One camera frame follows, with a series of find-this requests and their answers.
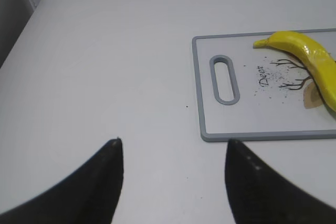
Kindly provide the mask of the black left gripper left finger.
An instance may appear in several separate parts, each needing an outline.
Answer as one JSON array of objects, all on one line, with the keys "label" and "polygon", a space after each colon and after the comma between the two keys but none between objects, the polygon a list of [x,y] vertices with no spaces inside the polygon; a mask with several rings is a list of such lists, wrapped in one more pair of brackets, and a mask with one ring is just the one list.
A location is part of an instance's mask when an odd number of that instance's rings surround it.
[{"label": "black left gripper left finger", "polygon": [[123,144],[109,140],[76,171],[1,214],[1,223],[112,223],[123,186]]}]

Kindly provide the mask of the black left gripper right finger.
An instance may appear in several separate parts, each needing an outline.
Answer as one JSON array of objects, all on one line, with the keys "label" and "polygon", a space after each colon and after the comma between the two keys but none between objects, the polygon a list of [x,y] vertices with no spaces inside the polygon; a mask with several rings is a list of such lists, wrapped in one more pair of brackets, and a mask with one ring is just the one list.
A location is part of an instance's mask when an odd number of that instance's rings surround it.
[{"label": "black left gripper right finger", "polygon": [[239,140],[229,140],[225,186],[236,223],[335,223],[335,208],[285,179]]}]

